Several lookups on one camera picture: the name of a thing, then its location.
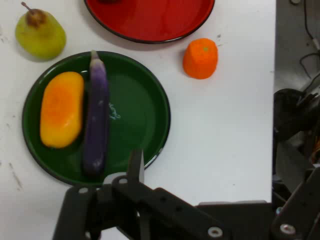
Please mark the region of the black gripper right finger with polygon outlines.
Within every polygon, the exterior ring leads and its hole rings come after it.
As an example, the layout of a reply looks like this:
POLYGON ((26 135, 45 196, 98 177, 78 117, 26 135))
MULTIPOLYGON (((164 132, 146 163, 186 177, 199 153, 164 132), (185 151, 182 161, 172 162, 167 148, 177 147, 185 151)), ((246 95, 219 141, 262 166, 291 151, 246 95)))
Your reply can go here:
POLYGON ((306 171, 271 224, 273 240, 318 240, 320 238, 320 169, 306 171))

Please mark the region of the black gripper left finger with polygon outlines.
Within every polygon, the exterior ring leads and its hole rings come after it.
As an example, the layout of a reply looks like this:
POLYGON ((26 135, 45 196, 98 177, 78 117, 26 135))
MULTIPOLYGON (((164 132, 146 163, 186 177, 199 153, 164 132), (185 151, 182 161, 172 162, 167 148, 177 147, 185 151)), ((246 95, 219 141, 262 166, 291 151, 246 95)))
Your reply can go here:
POLYGON ((55 240, 98 240, 117 228, 131 240, 228 240, 220 221, 162 188, 143 182, 144 153, 131 153, 128 169, 100 188, 74 186, 64 197, 55 240))

